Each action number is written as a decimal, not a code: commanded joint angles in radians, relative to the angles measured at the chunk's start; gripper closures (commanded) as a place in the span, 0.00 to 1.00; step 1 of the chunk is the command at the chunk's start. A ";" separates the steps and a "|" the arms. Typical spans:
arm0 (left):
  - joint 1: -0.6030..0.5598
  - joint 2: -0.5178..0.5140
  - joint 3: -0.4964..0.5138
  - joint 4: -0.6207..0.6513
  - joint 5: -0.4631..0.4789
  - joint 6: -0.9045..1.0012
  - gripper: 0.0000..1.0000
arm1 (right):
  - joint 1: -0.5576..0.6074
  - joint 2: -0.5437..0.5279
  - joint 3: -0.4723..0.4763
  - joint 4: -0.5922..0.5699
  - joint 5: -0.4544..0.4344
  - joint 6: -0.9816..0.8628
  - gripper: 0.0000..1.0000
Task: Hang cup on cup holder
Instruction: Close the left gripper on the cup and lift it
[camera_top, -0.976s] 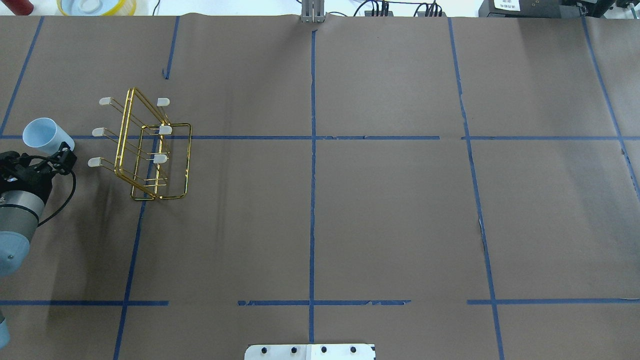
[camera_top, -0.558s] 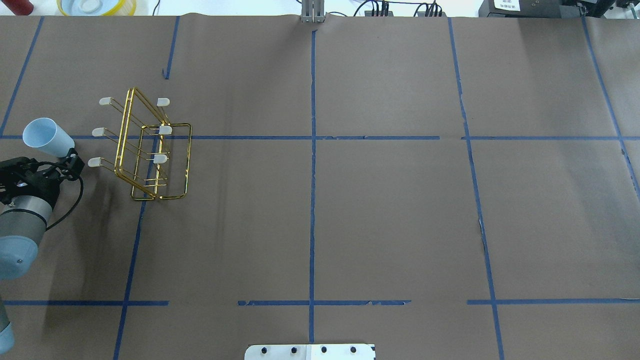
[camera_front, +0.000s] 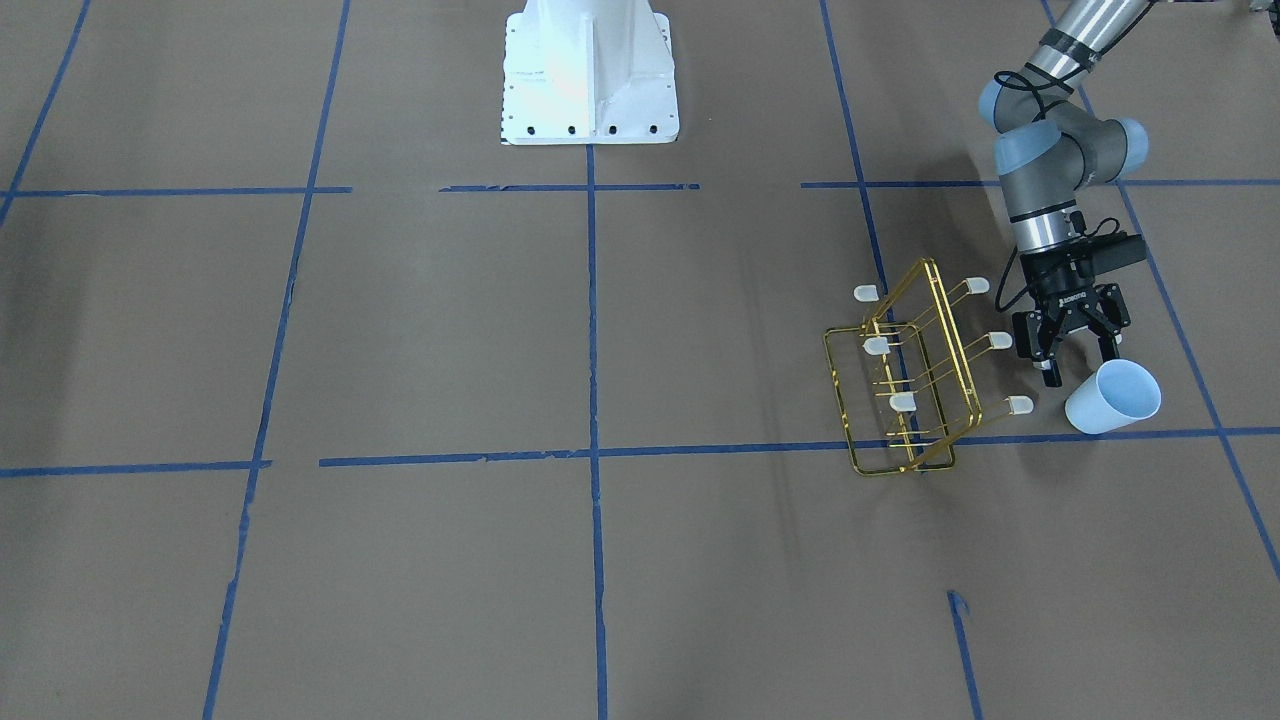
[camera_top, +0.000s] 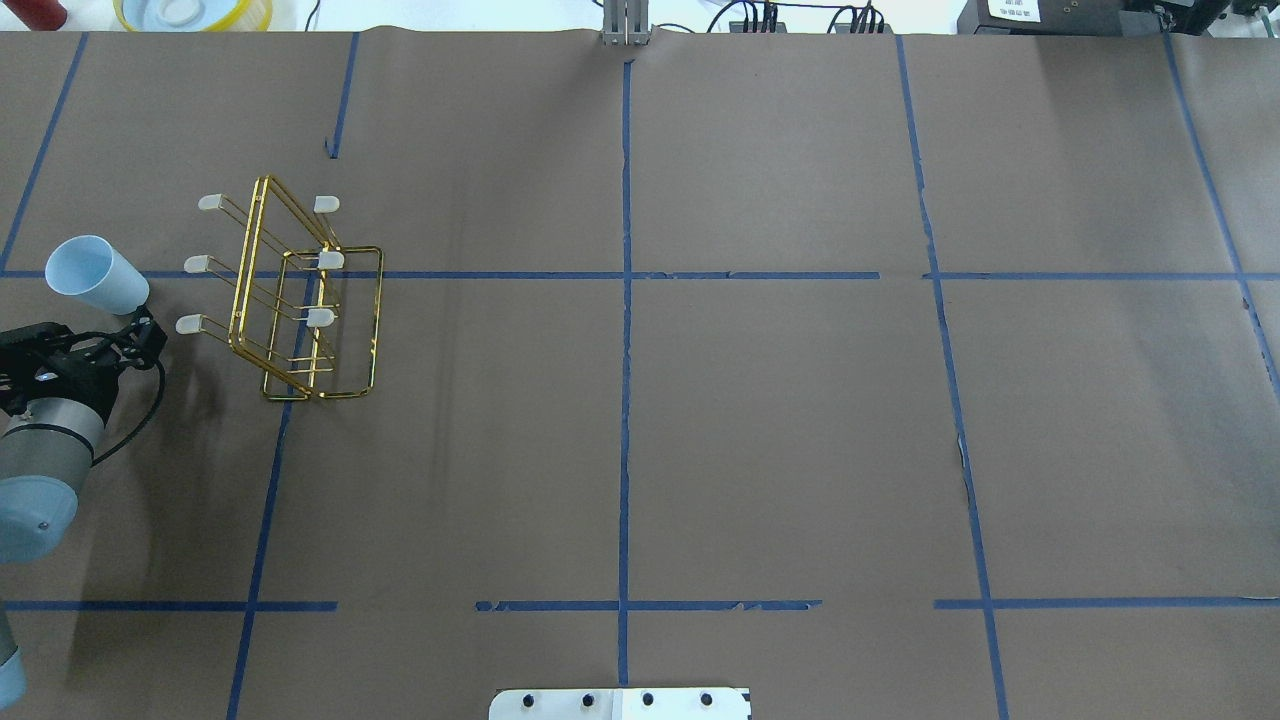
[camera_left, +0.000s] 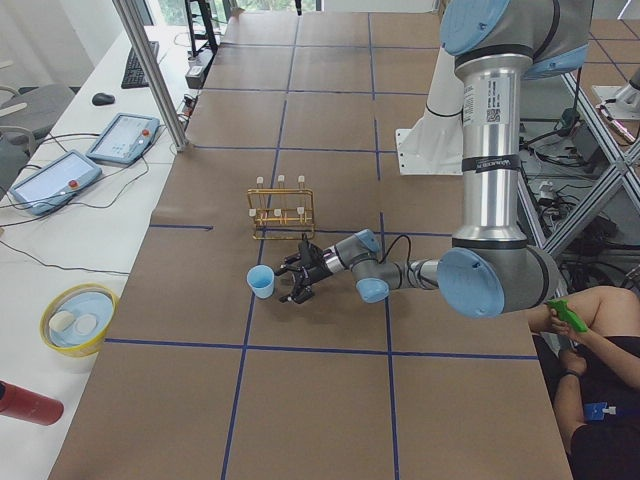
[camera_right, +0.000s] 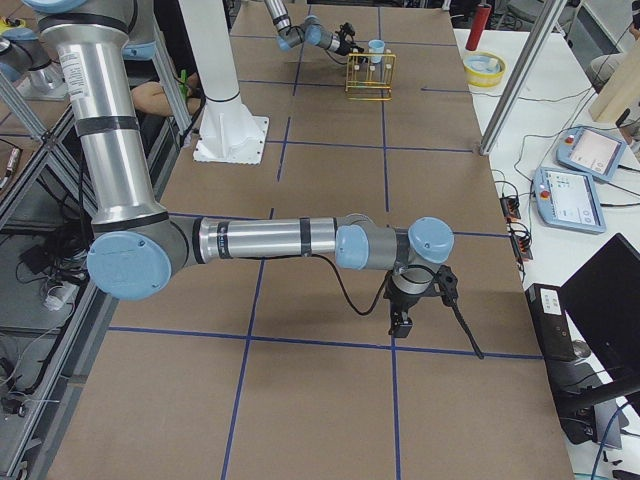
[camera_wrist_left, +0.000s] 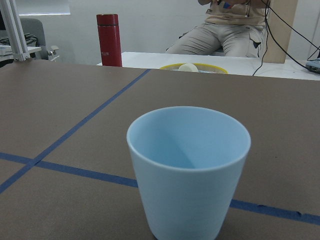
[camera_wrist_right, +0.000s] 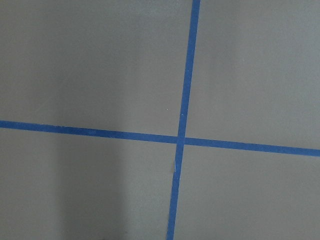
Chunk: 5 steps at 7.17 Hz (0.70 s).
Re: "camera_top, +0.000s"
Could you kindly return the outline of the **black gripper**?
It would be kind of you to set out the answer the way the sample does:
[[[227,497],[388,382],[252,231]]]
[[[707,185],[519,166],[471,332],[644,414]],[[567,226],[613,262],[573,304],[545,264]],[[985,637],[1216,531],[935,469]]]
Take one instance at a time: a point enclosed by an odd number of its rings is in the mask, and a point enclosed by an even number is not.
[[[127,368],[151,370],[168,342],[151,313],[132,313],[119,331],[76,333],[54,322],[1,334],[1,406],[17,416],[38,398],[68,398],[109,416]]]

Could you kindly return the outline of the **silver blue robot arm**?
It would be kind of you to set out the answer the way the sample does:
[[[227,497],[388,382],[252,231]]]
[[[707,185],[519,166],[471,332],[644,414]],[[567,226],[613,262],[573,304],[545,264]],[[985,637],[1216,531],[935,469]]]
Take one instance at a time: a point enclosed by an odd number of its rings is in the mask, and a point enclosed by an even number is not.
[[[51,553],[73,523],[124,370],[156,366],[166,336],[147,307],[113,333],[41,322],[3,332],[1,560]]]

